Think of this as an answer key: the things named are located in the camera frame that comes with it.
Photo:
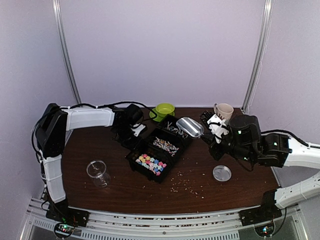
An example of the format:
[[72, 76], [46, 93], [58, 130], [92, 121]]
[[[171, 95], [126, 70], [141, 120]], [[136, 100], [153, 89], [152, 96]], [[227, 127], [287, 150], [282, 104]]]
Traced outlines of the left aluminium frame post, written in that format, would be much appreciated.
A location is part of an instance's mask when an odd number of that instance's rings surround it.
[[53, 7], [53, 14], [55, 17], [55, 22], [57, 26], [57, 32], [60, 40], [60, 46], [62, 50], [62, 56], [63, 56], [63, 62], [66, 69], [68, 81], [70, 83], [72, 94], [75, 98], [75, 101], [77, 104], [81, 104], [81, 96], [77, 87], [77, 83], [74, 76], [74, 71], [72, 68], [71, 58], [68, 50], [68, 44], [67, 39], [65, 35], [64, 30], [64, 24], [63, 24], [63, 16], [61, 11], [61, 3], [60, 0], [53, 0], [52, 1], [52, 7]]

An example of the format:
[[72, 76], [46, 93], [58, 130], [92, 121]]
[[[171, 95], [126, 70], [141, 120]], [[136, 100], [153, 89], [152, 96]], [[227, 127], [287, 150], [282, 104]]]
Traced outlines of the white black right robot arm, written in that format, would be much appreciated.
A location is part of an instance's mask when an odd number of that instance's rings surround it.
[[[204, 111], [199, 117], [211, 132], [211, 136], [204, 135], [202, 140], [207, 143], [209, 153], [216, 161], [229, 155], [237, 162], [249, 163], [251, 167], [320, 168], [318, 144], [307, 143], [287, 130], [261, 131], [258, 118], [254, 115], [237, 115], [229, 124], [209, 111]], [[265, 192], [256, 216], [266, 221], [276, 212], [276, 207], [284, 209], [319, 194], [320, 175], [317, 173], [291, 186]]]

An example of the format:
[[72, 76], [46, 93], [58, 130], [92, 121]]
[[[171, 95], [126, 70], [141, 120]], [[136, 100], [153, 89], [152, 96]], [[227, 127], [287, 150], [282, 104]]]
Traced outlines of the black three-compartment candy tray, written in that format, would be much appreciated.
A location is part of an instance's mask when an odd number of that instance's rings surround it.
[[155, 129], [125, 157], [133, 171], [161, 183], [192, 142], [177, 126], [178, 118], [166, 116]]

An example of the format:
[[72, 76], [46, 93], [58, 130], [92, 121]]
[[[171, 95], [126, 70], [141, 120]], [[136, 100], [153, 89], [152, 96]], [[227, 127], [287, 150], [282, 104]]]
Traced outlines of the silver jar lid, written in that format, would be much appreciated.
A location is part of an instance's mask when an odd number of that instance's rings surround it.
[[227, 182], [232, 177], [231, 170], [225, 165], [217, 165], [212, 170], [213, 177], [219, 182]]

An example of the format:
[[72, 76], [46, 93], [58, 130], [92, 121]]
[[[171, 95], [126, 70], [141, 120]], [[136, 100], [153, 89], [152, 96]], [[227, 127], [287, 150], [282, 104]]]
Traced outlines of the clear plastic jar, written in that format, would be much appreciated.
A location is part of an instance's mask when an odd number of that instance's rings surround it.
[[97, 188], [107, 188], [111, 177], [106, 164], [99, 159], [91, 161], [86, 167], [86, 173]]

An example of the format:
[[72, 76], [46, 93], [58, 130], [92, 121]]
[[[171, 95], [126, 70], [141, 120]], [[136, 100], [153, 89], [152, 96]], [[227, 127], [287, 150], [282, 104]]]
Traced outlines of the front aluminium rail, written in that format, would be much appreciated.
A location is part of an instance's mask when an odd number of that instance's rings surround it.
[[[42, 209], [27, 210], [18, 240], [58, 240], [54, 234], [56, 222], [48, 219]], [[218, 211], [174, 215], [141, 215], [91, 211], [86, 227], [77, 227], [66, 240], [310, 240], [296, 207], [287, 215], [273, 220], [275, 231], [259, 236], [258, 228], [267, 225], [244, 226], [239, 211]]]

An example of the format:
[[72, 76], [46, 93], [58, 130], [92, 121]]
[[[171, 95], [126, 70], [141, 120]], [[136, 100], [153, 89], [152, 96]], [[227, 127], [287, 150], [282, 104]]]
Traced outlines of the silver metal scoop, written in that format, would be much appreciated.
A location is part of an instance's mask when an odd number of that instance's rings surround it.
[[176, 126], [192, 138], [200, 138], [204, 134], [204, 127], [190, 117], [178, 119]]

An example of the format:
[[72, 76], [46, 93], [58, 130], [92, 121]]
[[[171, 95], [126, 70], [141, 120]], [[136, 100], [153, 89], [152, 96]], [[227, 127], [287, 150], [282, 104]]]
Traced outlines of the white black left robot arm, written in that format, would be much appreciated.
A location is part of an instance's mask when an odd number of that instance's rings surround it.
[[61, 222], [72, 218], [72, 211], [62, 201], [66, 199], [63, 186], [62, 157], [69, 131], [93, 127], [110, 127], [120, 144], [131, 149], [140, 140], [145, 130], [141, 108], [131, 103], [125, 108], [114, 104], [94, 106], [82, 103], [74, 106], [47, 105], [42, 117], [34, 126], [36, 154], [42, 164], [43, 180], [50, 199], [56, 203], [52, 213]]

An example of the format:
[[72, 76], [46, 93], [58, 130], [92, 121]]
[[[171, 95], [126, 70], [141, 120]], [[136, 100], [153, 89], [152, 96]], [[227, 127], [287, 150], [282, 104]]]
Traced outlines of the green bowl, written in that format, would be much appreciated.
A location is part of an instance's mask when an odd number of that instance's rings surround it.
[[175, 113], [175, 107], [171, 103], [160, 103], [155, 107], [155, 110], [161, 118]]

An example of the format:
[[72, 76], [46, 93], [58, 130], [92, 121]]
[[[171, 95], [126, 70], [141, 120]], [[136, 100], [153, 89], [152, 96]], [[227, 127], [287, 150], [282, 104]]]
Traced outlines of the green saucer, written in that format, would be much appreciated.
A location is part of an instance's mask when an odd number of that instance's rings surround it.
[[156, 108], [153, 108], [150, 112], [149, 112], [149, 117], [156, 122], [161, 122], [165, 117], [160, 117], [158, 115], [158, 113], [156, 112]]

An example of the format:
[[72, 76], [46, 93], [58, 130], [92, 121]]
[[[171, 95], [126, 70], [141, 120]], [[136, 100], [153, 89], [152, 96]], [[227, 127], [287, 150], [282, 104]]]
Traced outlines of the aluminium frame post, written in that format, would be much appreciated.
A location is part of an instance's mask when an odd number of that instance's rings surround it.
[[64, 24], [63, 24], [63, 16], [61, 11], [61, 3], [60, 0], [53, 0], [52, 1], [52, 7], [53, 7], [53, 14], [55, 17], [55, 22], [57, 26], [57, 32], [60, 40], [60, 46], [62, 50], [62, 56], [63, 56], [63, 62], [66, 69], [68, 81], [70, 83], [72, 94], [75, 98], [75, 101], [77, 104], [81, 104], [81, 96], [77, 87], [77, 83], [74, 76], [74, 71], [72, 68], [71, 58], [68, 50], [68, 44], [67, 39], [65, 35], [64, 30]]
[[250, 107], [253, 102], [255, 92], [258, 86], [258, 82], [259, 82], [259, 78], [262, 70], [263, 57], [268, 45], [270, 25], [272, 22], [273, 6], [274, 6], [274, 0], [264, 1], [263, 15], [262, 15], [256, 54], [255, 54], [253, 67], [252, 67], [252, 71], [249, 79], [249, 84], [248, 84], [244, 101], [241, 107], [241, 111], [244, 114], [248, 114], [250, 112]]

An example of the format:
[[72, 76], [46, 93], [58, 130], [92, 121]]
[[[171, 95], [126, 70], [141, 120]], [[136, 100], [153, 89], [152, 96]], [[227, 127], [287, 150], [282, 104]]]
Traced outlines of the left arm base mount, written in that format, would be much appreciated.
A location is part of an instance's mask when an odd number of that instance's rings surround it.
[[61, 240], [69, 238], [76, 228], [86, 227], [90, 213], [86, 210], [70, 208], [65, 199], [61, 203], [49, 200], [46, 218], [56, 221], [53, 227], [54, 235]]

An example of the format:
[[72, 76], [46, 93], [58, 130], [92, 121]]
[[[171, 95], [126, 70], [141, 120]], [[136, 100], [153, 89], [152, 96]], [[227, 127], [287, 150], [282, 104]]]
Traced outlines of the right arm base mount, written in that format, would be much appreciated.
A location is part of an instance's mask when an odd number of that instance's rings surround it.
[[282, 210], [276, 206], [276, 192], [277, 189], [265, 192], [260, 206], [241, 210], [238, 213], [243, 227], [255, 225], [255, 233], [265, 239], [276, 235], [287, 217], [287, 209], [285, 208], [284, 219], [280, 227], [276, 229], [275, 219], [282, 217]]

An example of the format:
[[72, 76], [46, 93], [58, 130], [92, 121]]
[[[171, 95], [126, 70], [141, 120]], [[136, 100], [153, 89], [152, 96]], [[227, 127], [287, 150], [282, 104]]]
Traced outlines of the right aluminium frame post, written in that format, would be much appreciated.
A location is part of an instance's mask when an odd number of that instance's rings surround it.
[[262, 15], [256, 54], [255, 54], [253, 67], [252, 67], [252, 71], [249, 79], [249, 84], [248, 84], [244, 101], [241, 107], [241, 111], [244, 114], [248, 114], [250, 112], [250, 107], [253, 102], [255, 92], [258, 86], [258, 82], [259, 82], [259, 78], [262, 70], [263, 57], [268, 45], [270, 25], [272, 22], [273, 6], [274, 6], [274, 0], [264, 1], [263, 15]]

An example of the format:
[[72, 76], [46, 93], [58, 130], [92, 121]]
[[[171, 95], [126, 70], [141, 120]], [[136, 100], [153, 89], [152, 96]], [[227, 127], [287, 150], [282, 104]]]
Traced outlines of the coral pattern ceramic mug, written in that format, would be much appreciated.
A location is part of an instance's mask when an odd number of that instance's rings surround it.
[[228, 121], [234, 113], [234, 108], [227, 103], [215, 103], [213, 111], [221, 120]]

